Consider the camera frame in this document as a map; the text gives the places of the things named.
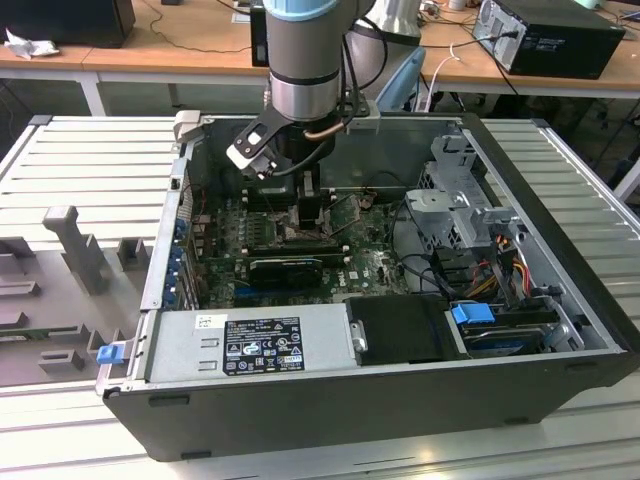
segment wooden desk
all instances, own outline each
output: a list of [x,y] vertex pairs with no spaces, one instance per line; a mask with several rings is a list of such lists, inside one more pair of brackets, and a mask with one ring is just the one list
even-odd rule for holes
[[[251,51],[247,48],[251,45],[249,25],[231,23],[231,10],[214,0],[187,0],[181,6],[163,6],[158,0],[133,0],[133,5],[136,24],[124,48],[62,46],[59,56],[31,61],[16,58],[0,48],[0,77],[77,81],[93,115],[108,112],[100,96],[102,82],[174,86],[264,84],[267,70],[251,65]],[[628,6],[609,2],[607,8],[618,11]],[[154,9],[163,15],[162,19],[157,20],[160,15]],[[459,22],[474,12],[446,12],[443,16]],[[176,48],[151,31],[154,21],[155,30],[178,45],[202,50],[244,50],[205,53]],[[456,25],[429,23],[423,28],[423,45],[449,45],[470,39],[471,35]],[[481,46],[460,47],[456,54],[462,62],[452,60],[441,69],[436,90],[512,93]],[[437,65],[448,55],[448,49],[427,50],[422,69],[427,80],[431,80]],[[510,76],[510,81],[519,93],[527,95],[640,98],[640,41],[623,41],[599,80]]]
[[[607,10],[617,12],[620,8],[632,9],[629,5],[609,2]],[[469,19],[477,10],[446,12],[443,18],[453,22]],[[613,17],[605,12],[605,18]],[[457,25],[427,24],[423,28],[423,45],[449,45],[472,40],[471,35]],[[478,44],[455,49],[461,62],[447,62],[438,74],[437,90],[475,93],[512,93],[489,54]],[[449,56],[448,49],[427,49],[422,73],[429,80],[440,64]],[[594,98],[638,98],[640,97],[640,41],[623,40],[614,53],[602,76],[598,80],[571,78],[525,77],[509,75],[509,81],[518,93],[527,95],[549,95]]]
[[[219,3],[188,0],[176,7],[160,5],[158,0],[133,0],[133,5],[136,24],[124,48],[93,49],[83,61],[85,70],[266,76],[266,69],[251,65],[249,25],[231,23],[233,12]],[[178,45],[242,51],[204,53],[176,48],[151,31],[152,22],[160,18],[157,12],[164,17],[154,23],[154,29]]]

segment slotted aluminum surface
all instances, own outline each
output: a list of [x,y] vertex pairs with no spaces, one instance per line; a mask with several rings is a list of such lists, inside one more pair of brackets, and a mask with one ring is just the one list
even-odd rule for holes
[[51,206],[74,205],[80,231],[101,247],[123,237],[152,246],[178,156],[171,117],[54,117],[0,167],[0,238],[60,249],[42,220]]
[[[529,120],[485,120],[560,227],[629,318],[640,327],[640,223],[549,128]],[[509,200],[487,176],[503,205]]]

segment table leg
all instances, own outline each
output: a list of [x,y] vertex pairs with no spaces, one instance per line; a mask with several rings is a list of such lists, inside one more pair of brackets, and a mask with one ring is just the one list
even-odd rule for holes
[[180,97],[178,96],[178,86],[175,83],[169,83],[167,86],[169,87],[169,99],[171,100],[171,106],[173,108],[182,107]]
[[613,193],[620,200],[625,201],[640,185],[640,160],[629,170],[629,173],[620,181]]
[[89,111],[94,117],[106,117],[109,115],[106,106],[100,96],[100,80],[95,72],[83,72],[78,82],[84,92],[84,98],[89,106]]

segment warning label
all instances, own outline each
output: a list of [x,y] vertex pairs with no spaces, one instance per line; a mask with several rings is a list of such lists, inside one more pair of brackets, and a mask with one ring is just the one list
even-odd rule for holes
[[226,322],[222,370],[227,375],[304,370],[300,318]]

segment barcode sticker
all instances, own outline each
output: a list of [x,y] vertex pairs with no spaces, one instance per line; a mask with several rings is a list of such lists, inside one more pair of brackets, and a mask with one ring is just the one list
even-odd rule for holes
[[228,315],[196,315],[196,329],[224,328]]

